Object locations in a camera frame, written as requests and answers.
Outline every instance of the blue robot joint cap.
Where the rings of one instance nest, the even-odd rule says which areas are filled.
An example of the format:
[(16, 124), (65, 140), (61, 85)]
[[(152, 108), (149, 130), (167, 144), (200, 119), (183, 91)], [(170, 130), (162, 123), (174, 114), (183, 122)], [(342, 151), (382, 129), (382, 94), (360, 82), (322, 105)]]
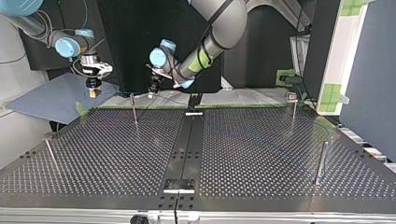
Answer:
[(170, 49), (170, 50), (172, 50), (172, 51), (175, 51), (177, 45), (176, 45), (174, 42), (170, 41), (170, 40), (163, 39), (163, 40), (161, 41), (160, 46), (163, 46), (163, 47), (166, 47), (167, 49)]

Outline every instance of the cable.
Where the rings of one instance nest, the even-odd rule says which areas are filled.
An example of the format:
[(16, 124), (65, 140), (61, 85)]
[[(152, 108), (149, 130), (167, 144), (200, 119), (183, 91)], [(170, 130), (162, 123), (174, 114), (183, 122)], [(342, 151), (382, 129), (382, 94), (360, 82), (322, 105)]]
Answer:
[[(206, 27), (206, 29), (204, 30), (204, 33), (203, 33), (203, 35), (201, 36), (201, 39), (200, 39), (200, 41), (199, 41), (199, 43), (198, 43), (198, 46), (197, 46), (197, 48), (196, 48), (197, 60), (198, 60), (198, 63), (199, 63), (199, 65), (201, 66), (202, 69), (206, 69), (207, 67), (205, 67), (204, 64), (203, 64), (202, 61), (201, 61), (201, 57), (200, 57), (201, 49), (204, 50), (205, 56), (206, 56), (206, 58), (209, 60), (209, 62), (208, 62), (209, 66), (212, 65), (212, 62), (213, 62), (213, 61), (212, 61), (212, 58), (210, 57), (210, 55), (209, 55), (209, 53), (208, 53), (208, 51), (207, 51), (207, 49), (206, 49), (206, 46), (205, 46), (205, 36), (207, 35), (207, 32), (209, 31), (210, 27), (211, 27), (211, 25), (208, 25), (208, 26)], [(175, 60), (176, 60), (176, 59), (177, 59), (177, 57), (174, 56), (173, 67), (170, 66), (170, 70), (169, 70), (169, 72), (168, 72), (168, 75), (171, 75), (172, 78), (173, 78), (173, 73), (172, 73), (172, 72), (173, 72), (173, 70), (175, 70), (176, 73), (177, 73), (177, 75), (178, 75), (179, 77), (183, 78), (184, 80), (188, 80), (188, 81), (189, 81), (189, 80), (193, 80), (193, 78), (187, 78), (187, 77), (184, 77), (183, 75), (181, 75), (181, 73), (180, 73), (180, 68), (177, 67), (177, 66), (180, 64), (180, 60), (177, 59), (177, 63), (175, 63)]]
[(211, 27), (211, 25), (208, 25), (206, 27), (206, 29), (205, 29), (205, 31), (204, 31), (204, 33), (203, 33), (203, 35), (202, 35), (202, 37), (201, 37), (201, 39), (199, 41), (198, 47), (197, 47), (197, 59), (198, 59), (199, 65), (201, 66), (202, 69), (205, 69), (206, 67), (204, 67), (204, 65), (202, 64), (202, 61), (201, 61), (201, 55), (200, 55), (201, 54), (201, 49), (204, 49), (205, 56), (209, 60), (208, 64), (209, 65), (212, 64), (212, 59), (210, 58), (210, 55), (207, 52), (207, 49), (205, 47), (205, 36), (206, 36), (207, 32), (209, 31), (210, 27)]
[(16, 63), (16, 62), (19, 62), (20, 60), (22, 60), (24, 57), (26, 57), (26, 52), (25, 52), (19, 59), (12, 60), (12, 61), (9, 61), (9, 62), (2, 62), (2, 63), (0, 63), (0, 64)]
[(299, 60), (298, 60), (298, 58), (299, 58), (299, 50), (298, 50), (298, 45), (297, 45), (297, 43), (298, 43), (298, 28), (299, 28), (299, 26), (300, 26), (300, 20), (301, 20), (301, 15), (303, 14), (303, 10), (304, 10), (304, 5), (301, 5), (300, 13), (299, 13), (299, 15), (298, 15), (298, 20), (297, 20), (297, 27), (296, 27), (297, 34), (296, 34), (296, 39), (295, 39), (295, 42), (296, 42), (297, 65), (298, 65), (298, 69), (299, 69), (299, 71), (300, 71), (300, 77), (301, 77), (301, 80), (303, 81), (303, 85), (304, 85), (306, 94), (308, 95), (309, 99), (311, 99), (312, 105), (314, 106), (315, 110), (318, 110), (317, 106), (314, 104), (314, 101), (313, 101), (313, 98), (312, 98), (311, 94), (310, 94), (309, 91), (308, 91), (308, 88), (306, 87), (305, 80), (304, 80), (304, 71), (301, 69), (300, 62), (299, 62)]
[(85, 26), (86, 26), (87, 23), (88, 23), (88, 13), (89, 13), (89, 10), (88, 10), (87, 1), (86, 1), (86, 0), (82, 0), (82, 2), (84, 3), (84, 7), (85, 7), (85, 21), (84, 21), (84, 24), (82, 25), (81, 29), (84, 29)]
[(101, 45), (103, 42), (105, 42), (105, 39), (101, 39), (99, 42), (97, 42), (95, 45), (93, 45), (92, 48), (90, 48), (89, 50), (93, 50), (96, 49), (99, 45)]

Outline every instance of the metal bracket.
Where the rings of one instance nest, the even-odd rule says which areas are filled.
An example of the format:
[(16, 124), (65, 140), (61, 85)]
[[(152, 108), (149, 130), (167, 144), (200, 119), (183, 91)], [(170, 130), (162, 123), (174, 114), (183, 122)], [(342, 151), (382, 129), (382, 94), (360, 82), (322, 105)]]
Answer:
[(168, 179), (163, 187), (163, 193), (191, 194), (195, 192), (195, 180)]
[(204, 95), (202, 93), (190, 95), (189, 108), (187, 109), (186, 116), (201, 116), (204, 114), (203, 112), (195, 109), (195, 107), (201, 103), (203, 96)]

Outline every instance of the black panel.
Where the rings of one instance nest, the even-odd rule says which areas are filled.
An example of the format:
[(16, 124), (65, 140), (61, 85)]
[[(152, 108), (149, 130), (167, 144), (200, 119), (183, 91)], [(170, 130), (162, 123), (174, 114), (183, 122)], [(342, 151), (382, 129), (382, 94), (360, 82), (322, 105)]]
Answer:
[(340, 0), (318, 0), (304, 69), (306, 87), (318, 99), (327, 64)]
[[(146, 91), (149, 53), (163, 38), (177, 43), (183, 61), (198, 45), (207, 22), (186, 0), (97, 0), (120, 86)], [(220, 88), (221, 58), (186, 92), (216, 92)], [(167, 80), (165, 88), (171, 88)]]
[(236, 88), (274, 87), (276, 71), (293, 67), (290, 36), (295, 28), (274, 8), (256, 7), (235, 48), (225, 53), (225, 77)]

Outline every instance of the metal plate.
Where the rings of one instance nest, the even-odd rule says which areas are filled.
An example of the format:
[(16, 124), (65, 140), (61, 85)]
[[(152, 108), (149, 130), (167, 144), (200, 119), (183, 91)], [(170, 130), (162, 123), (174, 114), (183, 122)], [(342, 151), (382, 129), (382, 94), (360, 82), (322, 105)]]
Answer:
[[(326, 119), (298, 109), (293, 121), (291, 113), (292, 107), (206, 110), (193, 210), (396, 212), (393, 172)], [(325, 176), (314, 186), (323, 141), (330, 142)]]
[(50, 142), (55, 159), (45, 145), (33, 149), (0, 172), (0, 205), (158, 209), (183, 111), (137, 117), (98, 110)]

